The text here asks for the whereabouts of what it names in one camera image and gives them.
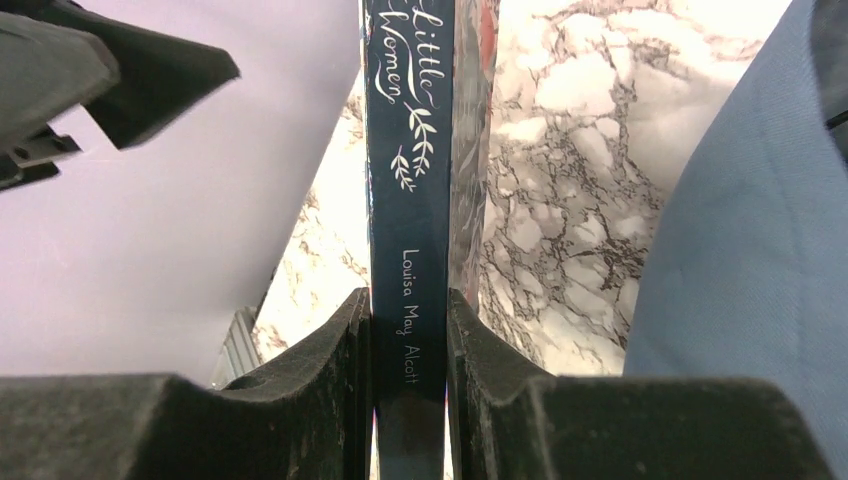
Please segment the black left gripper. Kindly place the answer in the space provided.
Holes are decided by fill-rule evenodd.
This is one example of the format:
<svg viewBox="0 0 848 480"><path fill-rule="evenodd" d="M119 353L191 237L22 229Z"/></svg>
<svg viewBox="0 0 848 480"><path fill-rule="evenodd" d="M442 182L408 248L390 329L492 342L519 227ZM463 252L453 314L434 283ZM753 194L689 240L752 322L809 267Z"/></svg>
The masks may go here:
<svg viewBox="0 0 848 480"><path fill-rule="evenodd" d="M118 149L136 147L238 78L223 49L119 22L73 1L1 4L1 187L59 174L79 152L49 125L83 106Z"/></svg>

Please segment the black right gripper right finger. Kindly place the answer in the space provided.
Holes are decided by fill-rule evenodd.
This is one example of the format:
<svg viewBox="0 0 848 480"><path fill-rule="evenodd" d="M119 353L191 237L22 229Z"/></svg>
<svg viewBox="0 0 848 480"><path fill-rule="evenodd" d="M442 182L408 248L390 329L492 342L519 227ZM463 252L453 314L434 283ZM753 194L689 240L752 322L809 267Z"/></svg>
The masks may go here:
<svg viewBox="0 0 848 480"><path fill-rule="evenodd" d="M458 291L447 338L458 479L831 477L797 409L767 382L555 376Z"/></svg>

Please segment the blue student backpack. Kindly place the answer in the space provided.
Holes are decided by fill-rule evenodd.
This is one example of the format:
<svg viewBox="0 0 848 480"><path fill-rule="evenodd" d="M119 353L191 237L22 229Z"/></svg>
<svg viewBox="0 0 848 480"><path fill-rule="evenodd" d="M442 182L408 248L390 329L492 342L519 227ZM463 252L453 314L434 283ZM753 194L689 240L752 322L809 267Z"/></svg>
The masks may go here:
<svg viewBox="0 0 848 480"><path fill-rule="evenodd" d="M665 205L624 371L748 376L847 475L847 5L794 1Z"/></svg>

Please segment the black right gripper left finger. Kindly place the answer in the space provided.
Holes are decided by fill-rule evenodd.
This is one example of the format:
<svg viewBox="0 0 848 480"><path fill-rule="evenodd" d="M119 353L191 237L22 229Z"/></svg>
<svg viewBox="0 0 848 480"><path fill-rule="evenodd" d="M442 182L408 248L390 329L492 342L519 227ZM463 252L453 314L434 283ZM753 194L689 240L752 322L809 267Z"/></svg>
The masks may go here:
<svg viewBox="0 0 848 480"><path fill-rule="evenodd" d="M369 294L221 390L171 374L5 378L5 479L365 479Z"/></svg>

